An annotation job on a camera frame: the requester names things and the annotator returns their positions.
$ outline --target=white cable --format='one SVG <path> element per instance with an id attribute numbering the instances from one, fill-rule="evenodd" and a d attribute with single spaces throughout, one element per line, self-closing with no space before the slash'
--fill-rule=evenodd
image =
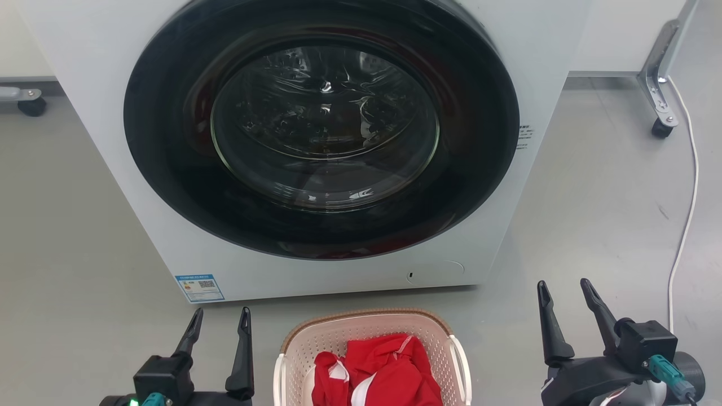
<path id="1" fill-rule="evenodd" d="M 679 104 L 684 109 L 684 115 L 687 119 L 687 129 L 690 132 L 690 144 L 692 144 L 692 157 L 695 161 L 695 183 L 692 188 L 692 203 L 690 203 L 690 213 L 687 215 L 687 223 L 684 225 L 684 231 L 682 232 L 682 239 L 679 241 L 679 248 L 677 249 L 677 255 L 674 257 L 674 264 L 672 265 L 672 271 L 669 273 L 669 281 L 667 282 L 667 304 L 669 305 L 668 318 L 669 318 L 669 331 L 674 333 L 674 307 L 672 306 L 672 292 L 674 287 L 674 276 L 677 274 L 677 266 L 679 265 L 679 259 L 682 257 L 682 250 L 684 249 L 684 242 L 687 241 L 687 232 L 690 231 L 690 224 L 692 223 L 692 216 L 695 213 L 695 205 L 697 204 L 697 181 L 700 177 L 700 166 L 697 164 L 697 145 L 695 145 L 695 135 L 692 133 L 692 119 L 690 118 L 690 111 L 687 110 L 687 106 L 684 104 L 682 95 L 679 94 L 677 85 L 674 84 L 674 80 L 669 77 L 669 84 L 672 85 L 674 93 L 677 95 Z"/>

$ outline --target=laundry basket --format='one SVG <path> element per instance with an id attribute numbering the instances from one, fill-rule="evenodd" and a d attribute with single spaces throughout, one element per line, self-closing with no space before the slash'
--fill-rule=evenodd
<path id="1" fill-rule="evenodd" d="M 274 405 L 311 406 L 316 355 L 345 355 L 349 340 L 393 333 L 416 336 L 424 345 L 444 406 L 471 404 L 471 375 L 461 343 L 438 316 L 418 308 L 383 308 L 311 319 L 293 329 L 274 368 Z"/>

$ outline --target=black cable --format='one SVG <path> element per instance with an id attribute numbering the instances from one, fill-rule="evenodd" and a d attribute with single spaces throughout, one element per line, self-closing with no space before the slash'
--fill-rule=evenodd
<path id="1" fill-rule="evenodd" d="M 691 393 L 687 394 L 687 400 L 690 402 L 690 406 L 697 406 L 697 403 L 695 402 L 695 398 L 692 396 Z"/>

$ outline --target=gray floor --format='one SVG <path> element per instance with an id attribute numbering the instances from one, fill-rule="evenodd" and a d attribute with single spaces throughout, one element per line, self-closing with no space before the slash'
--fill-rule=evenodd
<path id="1" fill-rule="evenodd" d="M 721 15 L 722 4 L 700 4 L 673 71 L 701 162 L 674 315 L 679 348 L 708 377 L 704 405 L 722 405 Z M 634 82 L 570 80 L 489 283 L 205 306 L 196 388 L 223 388 L 243 304 L 253 312 L 257 405 L 272 404 L 273 363 L 297 323 L 348 309 L 418 306 L 439 313 L 464 344 L 475 405 L 540 404 L 538 280 L 549 283 L 580 356 L 602 349 L 581 277 L 615 316 L 666 323 L 666 280 L 690 203 L 692 160 L 686 130 L 660 141 L 648 135 L 653 120 Z M 132 392 L 133 373 L 149 355 L 173 350 L 193 306 L 67 99 L 49 98 L 40 118 L 0 105 L 0 208 L 2 403 L 93 405 Z"/>

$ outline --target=brown basket rim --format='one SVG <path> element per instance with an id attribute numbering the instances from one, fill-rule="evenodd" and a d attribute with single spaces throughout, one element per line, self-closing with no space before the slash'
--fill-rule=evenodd
<path id="1" fill-rule="evenodd" d="M 441 328 L 444 330 L 446 335 L 452 335 L 453 331 L 451 330 L 451 327 L 446 323 L 444 319 L 439 317 L 437 314 L 432 313 L 430 311 L 426 311 L 422 308 L 413 308 L 413 307 L 399 307 L 399 308 L 368 308 L 364 310 L 353 310 L 353 311 L 345 311 L 342 313 L 336 313 L 336 314 L 329 314 L 328 316 L 321 316 L 321 317 L 315 317 L 313 319 L 309 319 L 304 321 L 301 324 L 298 324 L 296 327 L 294 327 L 293 330 L 291 330 L 290 333 L 286 336 L 286 339 L 283 340 L 283 345 L 281 346 L 281 354 L 285 354 L 286 350 L 288 350 L 288 346 L 291 343 L 291 340 L 293 340 L 294 337 L 298 335 L 298 333 L 301 332 L 301 330 L 304 330 L 308 327 L 311 327 L 315 324 L 321 324 L 325 323 L 327 321 L 334 321 L 334 320 L 340 320 L 340 319 L 349 319 L 351 317 L 358 317 L 358 316 L 379 316 L 384 314 L 416 314 L 420 316 L 426 316 L 429 319 L 432 319 L 437 324 L 441 326 Z"/>

